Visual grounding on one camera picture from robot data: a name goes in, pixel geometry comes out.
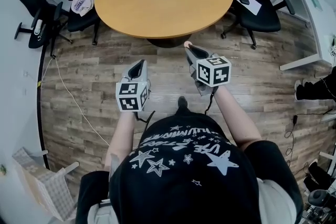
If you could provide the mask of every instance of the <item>wooden floor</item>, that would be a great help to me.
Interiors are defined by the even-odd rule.
[[[295,101],[293,85],[297,79],[312,80],[316,73],[328,72],[330,67],[310,64],[293,70],[280,71],[279,66],[315,53],[312,33],[305,24],[288,15],[280,14],[282,30],[277,33],[255,33],[258,47],[250,48],[247,31],[237,27],[222,40],[223,28],[233,22],[226,15],[216,25],[193,34],[190,41],[223,55],[232,62],[232,79],[227,86],[239,104],[254,120],[266,140],[278,144],[285,155],[292,138],[284,138],[292,129],[292,117],[297,113],[323,113],[333,101]],[[126,65],[139,60],[148,61],[151,81],[150,99],[140,117],[147,118],[155,110],[152,123],[165,118],[177,109],[177,99],[184,95],[190,109],[203,113],[209,96],[201,97],[190,78],[184,48],[154,47],[145,39],[128,37],[102,24],[99,43],[91,45],[92,28],[81,33],[64,34],[74,40],[69,45],[57,41],[56,55],[60,73],[92,126],[110,141],[117,124],[119,110],[115,100],[115,83]],[[46,57],[46,68],[50,58]],[[48,160],[52,170],[74,161],[80,166],[68,176],[73,194],[78,192],[81,176],[100,170],[107,145],[90,128],[69,93],[60,81],[55,61],[52,61],[41,91],[42,125]],[[228,128],[214,103],[209,115],[214,118],[232,140]],[[318,158],[319,151],[331,152],[336,142],[333,122],[320,123],[321,116],[299,116],[295,127],[295,145],[291,170],[297,173],[305,162]],[[136,132],[144,124],[136,124]],[[136,146],[141,132],[134,137]],[[327,161],[319,158],[326,166]],[[296,174],[302,188],[304,171]]]

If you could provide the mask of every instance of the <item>person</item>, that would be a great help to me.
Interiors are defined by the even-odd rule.
[[[336,68],[331,74],[316,83],[297,80],[294,85],[296,100],[327,100],[332,99],[336,102]]]
[[[309,192],[317,189],[328,190],[335,180],[331,177],[331,175],[317,165],[317,159],[309,165],[308,171],[310,175],[304,178],[303,183]]]
[[[184,97],[132,150],[134,113],[120,114],[106,171],[84,175],[76,223],[299,223],[303,203],[278,146],[264,141],[225,86],[214,98],[237,146]],[[108,213],[102,204],[110,199]]]

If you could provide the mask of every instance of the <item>white desk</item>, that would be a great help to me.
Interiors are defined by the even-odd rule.
[[[318,0],[321,4],[322,11],[314,7],[312,0],[290,1],[296,12],[295,16],[311,23],[316,41],[317,53],[280,66],[280,70],[303,66],[319,60],[323,60],[333,65],[334,57],[330,55],[329,50],[333,35],[336,35],[336,16],[332,7],[324,0]],[[283,8],[282,11],[289,13],[287,8]]]

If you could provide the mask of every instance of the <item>star print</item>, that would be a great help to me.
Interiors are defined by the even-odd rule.
[[[161,177],[162,175],[162,171],[163,170],[169,170],[170,168],[168,168],[167,166],[164,166],[163,163],[163,158],[157,162],[154,162],[150,159],[147,160],[147,162],[151,165],[151,167],[149,167],[149,169],[147,170],[147,174],[150,172],[155,172],[158,176]]]
[[[174,131],[174,130],[179,130],[182,126],[175,126],[175,127],[170,127],[170,130],[171,131]]]
[[[193,158],[191,158],[191,154],[189,154],[189,155],[184,155],[184,162],[185,163],[188,163],[188,164],[190,164],[190,162],[191,161],[193,161],[194,159]]]
[[[141,166],[143,165],[143,162],[146,159],[155,158],[155,156],[149,155],[150,152],[151,152],[151,150],[150,151],[146,151],[145,153],[142,153],[141,151],[138,151],[138,153],[139,153],[138,156],[135,157],[134,159],[130,160],[130,163],[131,162],[139,161],[139,168],[141,168]]]
[[[201,181],[192,180],[192,183],[195,183],[196,186],[202,186]]]
[[[209,163],[207,166],[217,167],[223,176],[226,176],[229,167],[239,167],[237,164],[229,161],[230,151],[224,152],[219,157],[208,152],[205,154],[212,160],[212,163]]]

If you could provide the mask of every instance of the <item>black shoe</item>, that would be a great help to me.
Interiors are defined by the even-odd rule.
[[[188,101],[186,100],[186,98],[184,96],[180,96],[178,98],[177,105],[178,105],[178,107],[181,107],[181,106],[188,107]]]

